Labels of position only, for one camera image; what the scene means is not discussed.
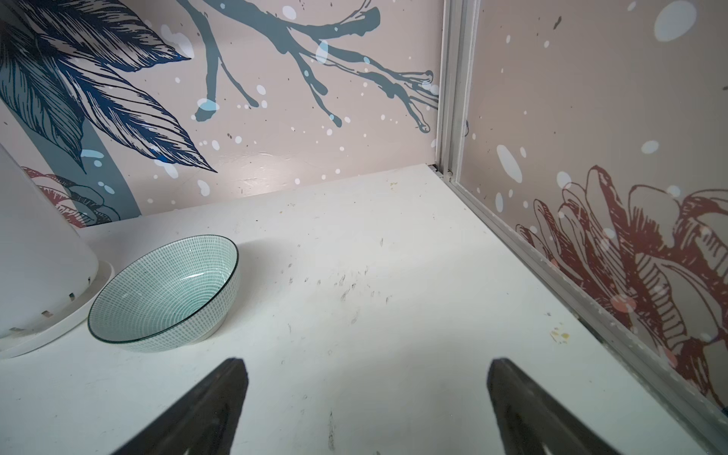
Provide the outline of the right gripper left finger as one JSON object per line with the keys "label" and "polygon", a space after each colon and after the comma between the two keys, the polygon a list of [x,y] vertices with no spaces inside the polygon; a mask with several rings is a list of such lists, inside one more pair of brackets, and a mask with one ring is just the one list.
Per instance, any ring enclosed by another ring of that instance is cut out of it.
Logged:
{"label": "right gripper left finger", "polygon": [[241,358],[228,358],[117,454],[229,454],[248,390]]}

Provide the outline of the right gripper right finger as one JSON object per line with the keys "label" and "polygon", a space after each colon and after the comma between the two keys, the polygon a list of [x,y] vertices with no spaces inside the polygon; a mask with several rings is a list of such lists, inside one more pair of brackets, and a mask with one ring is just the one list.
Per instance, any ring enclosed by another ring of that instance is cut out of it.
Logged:
{"label": "right gripper right finger", "polygon": [[507,454],[619,454],[510,359],[491,362],[486,384]]}

